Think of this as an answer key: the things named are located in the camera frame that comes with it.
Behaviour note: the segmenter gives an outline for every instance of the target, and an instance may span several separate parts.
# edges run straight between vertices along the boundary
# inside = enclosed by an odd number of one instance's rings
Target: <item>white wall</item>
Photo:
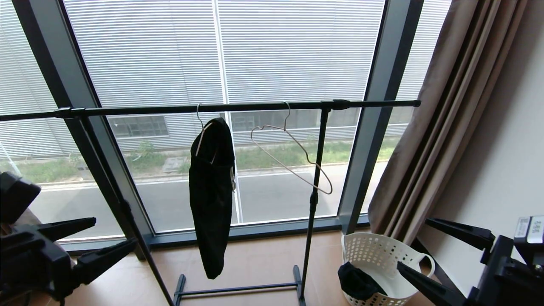
[[[489,104],[433,217],[512,237],[518,217],[544,215],[543,16],[544,1],[529,1]],[[481,251],[426,225],[418,237],[465,295],[478,285]]]

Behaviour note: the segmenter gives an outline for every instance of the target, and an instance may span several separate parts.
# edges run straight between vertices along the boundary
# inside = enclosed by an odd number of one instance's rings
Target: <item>wooden floor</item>
[[[342,264],[339,231],[315,234],[312,240],[306,304],[308,306],[349,305],[338,281]],[[186,290],[292,282],[294,265],[302,269],[305,236],[232,242],[227,246],[225,268],[215,280],[206,278],[196,247],[153,252],[153,257],[171,295],[180,274],[187,276]],[[31,305],[58,305],[34,297]],[[167,305],[153,273],[145,262],[130,255],[88,286],[81,286],[66,299],[66,306]],[[187,298],[183,306],[281,305],[298,306],[296,291],[268,291],[215,297]],[[418,293],[407,305],[432,305]]]

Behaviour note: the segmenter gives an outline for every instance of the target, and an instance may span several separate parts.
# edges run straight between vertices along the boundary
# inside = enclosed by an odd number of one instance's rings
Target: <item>clothes rack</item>
[[[319,126],[319,137],[316,154],[316,164],[321,166],[323,158],[323,147],[325,145],[325,132],[326,124],[331,110],[340,110],[354,107],[400,107],[400,106],[413,106],[418,107],[421,104],[419,100],[405,100],[405,101],[348,101],[348,100],[330,100],[321,102],[294,102],[289,103],[291,109],[321,109],[321,122]],[[200,105],[198,107],[199,112],[242,112],[242,111],[277,111],[286,110],[284,103],[241,103],[241,104],[223,104],[223,105]],[[308,231],[306,235],[306,249],[304,253],[304,266],[302,268],[302,277],[300,275],[300,269],[297,265],[293,267],[294,282],[281,283],[281,284],[268,284],[268,285],[256,285],[246,287],[233,287],[223,289],[212,290],[200,290],[200,291],[183,291],[183,287],[187,281],[185,275],[180,275],[174,298],[170,297],[166,285],[160,276],[157,265],[155,264],[151,252],[145,243],[134,217],[131,212],[131,208],[127,201],[123,198],[121,189],[118,183],[115,181],[115,177],[112,169],[109,167],[106,156],[102,151],[98,138],[94,132],[92,124],[89,120],[89,116],[105,116],[105,115],[136,115],[136,114],[164,114],[164,113],[196,113],[197,105],[190,106],[164,106],[164,107],[127,107],[127,108],[71,108],[63,107],[52,112],[41,113],[27,113],[27,114],[11,114],[0,115],[0,121],[13,121],[13,120],[27,120],[27,119],[40,119],[40,118],[62,118],[62,119],[79,119],[82,127],[84,128],[90,143],[94,147],[95,153],[100,161],[100,164],[104,170],[109,184],[115,193],[115,197],[119,206],[123,210],[123,214],[128,220],[131,230],[134,232],[138,245],[140,246],[145,259],[149,263],[153,275],[155,276],[159,286],[166,298],[169,306],[179,306],[183,296],[195,296],[195,295],[207,295],[213,293],[223,292],[236,292],[236,291],[249,291],[249,290],[262,290],[262,289],[274,289],[274,288],[288,288],[296,289],[299,306],[306,306],[304,299],[304,292],[306,288],[306,278],[308,270],[308,260],[310,257],[310,246],[312,243],[313,223],[316,216],[316,208],[318,203],[318,190],[313,187],[310,195],[310,216],[308,219]],[[319,185],[320,170],[316,166],[314,174],[314,185]]]

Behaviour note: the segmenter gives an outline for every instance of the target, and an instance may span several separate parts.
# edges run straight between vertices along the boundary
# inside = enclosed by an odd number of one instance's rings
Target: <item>laundry basket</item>
[[[417,289],[397,270],[397,262],[421,272],[419,262],[428,257],[431,261],[430,277],[435,271],[435,262],[427,254],[415,251],[406,244],[382,235],[356,232],[342,237],[344,263],[349,261],[356,268],[370,275],[387,293],[373,294],[368,300],[353,298],[344,292],[352,306],[401,306]]]

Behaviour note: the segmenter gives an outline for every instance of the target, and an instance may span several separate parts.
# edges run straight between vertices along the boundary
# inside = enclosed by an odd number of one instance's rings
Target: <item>road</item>
[[[319,194],[317,216],[336,214],[346,168],[345,165],[324,167],[331,179],[333,193]],[[373,193],[375,190],[384,168],[385,164],[376,165],[370,192]],[[300,172],[299,175],[310,182],[313,180],[312,169]],[[307,217],[309,214],[312,187],[289,172],[242,175],[238,180],[237,192],[240,193],[238,211],[243,223]],[[329,189],[323,176],[319,185],[323,190]],[[189,183],[186,180],[142,182],[137,183],[137,188],[155,231],[193,227],[189,206]],[[233,224],[238,223],[235,197],[233,193]],[[369,200],[368,197],[364,201],[364,207],[368,206]],[[97,218],[93,228],[70,238],[122,234],[96,186],[44,188],[30,209],[44,223],[83,217]]]

